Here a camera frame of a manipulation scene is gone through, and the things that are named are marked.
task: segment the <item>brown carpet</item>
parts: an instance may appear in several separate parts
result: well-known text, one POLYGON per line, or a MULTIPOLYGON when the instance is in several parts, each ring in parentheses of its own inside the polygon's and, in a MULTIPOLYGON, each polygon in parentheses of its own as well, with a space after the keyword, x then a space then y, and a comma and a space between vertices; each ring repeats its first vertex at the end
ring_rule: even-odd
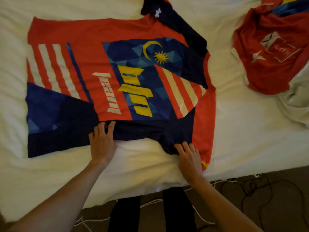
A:
MULTIPOLYGON (((287 180, 297 185, 303 195, 306 198, 306 214, 305 217, 309 221, 308 208, 309 208, 309 166, 303 168, 289 169, 279 172, 261 174, 260 178, 256 179, 254 176, 247 176, 238 178, 237 181, 243 184, 246 180, 253 179, 245 184, 246 192, 250 191, 255 186, 260 187, 270 182, 276 182, 278 180, 287 180)), ((216 184, 216 189, 230 200, 235 206, 241 208, 242 200, 245 193, 242 187, 238 183, 222 183, 216 184)), ((186 191, 192 205, 195 206, 199 214, 207 221, 214 222, 214 217, 204 204, 200 196, 194 191, 186 191)), ((141 199, 141 203, 147 203, 153 199, 162 198, 162 193, 155 193, 145 195, 141 199)), ((112 208, 115 205, 115 201, 108 202, 101 206, 93 208, 87 208, 81 211, 80 216, 83 216, 84 220, 87 219, 104 219, 108 218, 112 208)), ((249 195, 243 202, 244 213, 252 219, 258 226, 261 227, 259 220, 259 211, 261 210, 261 220, 264 225, 265 231, 271 232, 308 232, 306 225, 304 224, 301 213, 303 208, 302 197, 299 189, 293 184, 280 181, 271 186, 256 190, 252 195, 249 195), (265 205, 270 197, 271 191, 273 193, 272 200, 265 205)), ((221 231, 217 226, 210 226, 203 222, 197 214, 195 214, 195 221, 199 231, 203 232, 215 232, 221 231)), ((109 220, 104 222, 86 222, 88 227, 93 232, 105 232, 108 229, 109 220)), ((5 231, 10 225, 4 224, 3 220, 0 220, 0 231, 5 231)), ((75 226, 73 232, 89 232, 84 225, 75 226)), ((165 231, 165 219, 164 219, 164 208, 163 203, 155 203, 141 209, 139 232, 161 232, 165 231)))

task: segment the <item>forearm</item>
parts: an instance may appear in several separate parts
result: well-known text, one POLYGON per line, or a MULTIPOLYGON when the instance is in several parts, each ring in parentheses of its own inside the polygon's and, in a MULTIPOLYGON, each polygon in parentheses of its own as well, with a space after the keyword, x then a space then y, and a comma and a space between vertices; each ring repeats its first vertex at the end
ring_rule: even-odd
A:
POLYGON ((90 162, 55 194, 16 222, 9 231, 70 231, 104 166, 90 162))
POLYGON ((211 184, 202 178, 194 186, 199 192, 211 212, 217 219, 219 227, 224 232, 258 232, 262 231, 237 207, 221 195, 211 184))

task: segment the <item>black pants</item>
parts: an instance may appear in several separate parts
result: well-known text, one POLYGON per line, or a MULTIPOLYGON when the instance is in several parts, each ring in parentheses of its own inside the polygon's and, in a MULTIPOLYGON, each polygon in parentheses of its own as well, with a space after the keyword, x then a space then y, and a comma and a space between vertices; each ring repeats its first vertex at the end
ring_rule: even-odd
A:
MULTIPOLYGON (((193 207, 182 187, 163 191, 166 232, 196 232, 193 207)), ((120 199, 112 210, 108 232, 138 232, 141 196, 120 199)))

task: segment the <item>hand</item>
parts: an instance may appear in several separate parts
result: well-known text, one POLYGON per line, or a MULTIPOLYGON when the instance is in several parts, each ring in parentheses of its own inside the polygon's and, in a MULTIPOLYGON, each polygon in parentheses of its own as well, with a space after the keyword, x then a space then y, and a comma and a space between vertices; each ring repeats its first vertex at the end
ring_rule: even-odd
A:
POLYGON ((188 145, 187 142, 183 142, 181 145, 175 144, 174 147, 180 155, 178 167, 184 179, 194 187, 201 179, 205 179, 198 149, 195 149, 192 143, 188 145))
POLYGON ((89 134, 92 163, 99 164, 106 168, 116 151, 117 145, 114 144, 114 127, 116 122, 112 121, 105 133, 106 123, 99 123, 94 128, 94 132, 89 134))

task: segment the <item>mattress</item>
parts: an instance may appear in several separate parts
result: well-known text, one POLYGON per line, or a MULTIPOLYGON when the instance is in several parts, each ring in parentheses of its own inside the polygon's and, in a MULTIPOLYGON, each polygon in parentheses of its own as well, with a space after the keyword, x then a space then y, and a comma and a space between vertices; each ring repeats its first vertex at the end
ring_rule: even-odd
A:
MULTIPOLYGON (((309 165, 309 132, 286 118, 274 97, 246 87, 231 54, 234 30, 260 0, 169 0, 208 42, 217 114, 209 180, 309 165)), ((0 211, 15 221, 47 199, 90 161, 89 146, 27 158, 26 45, 41 19, 139 19, 143 0, 0 0, 0 211)), ((186 185, 177 165, 153 140, 117 141, 115 157, 85 205, 186 185)))

